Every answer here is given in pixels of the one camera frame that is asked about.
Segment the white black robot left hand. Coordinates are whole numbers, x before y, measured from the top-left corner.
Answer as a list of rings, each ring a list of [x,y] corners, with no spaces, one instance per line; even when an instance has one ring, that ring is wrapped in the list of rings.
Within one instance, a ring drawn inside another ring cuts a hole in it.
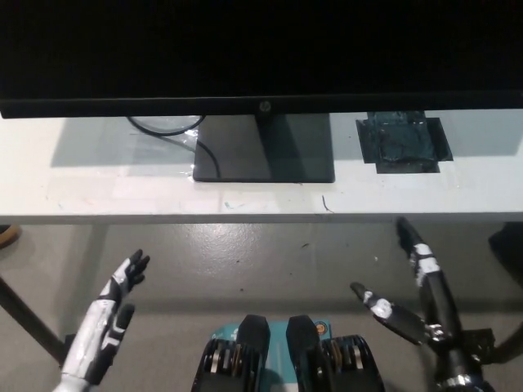
[[[61,368],[56,391],[89,391],[98,386],[112,366],[135,312],[123,300],[145,279],[150,258],[141,249],[112,273],[90,304]]]

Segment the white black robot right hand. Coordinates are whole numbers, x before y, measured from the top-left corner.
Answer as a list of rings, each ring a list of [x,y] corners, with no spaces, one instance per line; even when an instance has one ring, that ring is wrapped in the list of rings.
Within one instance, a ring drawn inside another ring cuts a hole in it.
[[[432,350],[438,391],[489,391],[480,363],[465,346],[458,309],[434,252],[406,218],[396,220],[396,232],[413,271],[423,316],[379,296],[362,283],[351,283],[351,290],[381,325]]]

